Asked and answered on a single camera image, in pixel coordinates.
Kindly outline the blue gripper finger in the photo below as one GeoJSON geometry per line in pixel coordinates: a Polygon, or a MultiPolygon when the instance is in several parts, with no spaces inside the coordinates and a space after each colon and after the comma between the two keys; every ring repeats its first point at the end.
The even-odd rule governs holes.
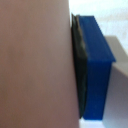
{"type": "Polygon", "coordinates": [[[71,32],[79,117],[101,120],[116,59],[93,16],[72,16],[71,32]]]}

